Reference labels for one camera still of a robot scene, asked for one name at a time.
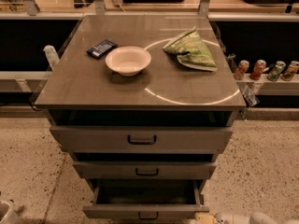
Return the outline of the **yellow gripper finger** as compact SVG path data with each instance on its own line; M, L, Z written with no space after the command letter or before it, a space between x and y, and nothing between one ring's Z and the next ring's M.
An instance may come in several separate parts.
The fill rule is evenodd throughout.
M194 217L198 224L216 224L216 219L212 214L196 213Z

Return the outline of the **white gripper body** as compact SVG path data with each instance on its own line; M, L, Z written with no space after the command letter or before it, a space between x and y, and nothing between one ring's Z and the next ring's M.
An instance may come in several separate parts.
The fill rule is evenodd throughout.
M239 214L218 212L215 218L220 224L249 224L249 217Z

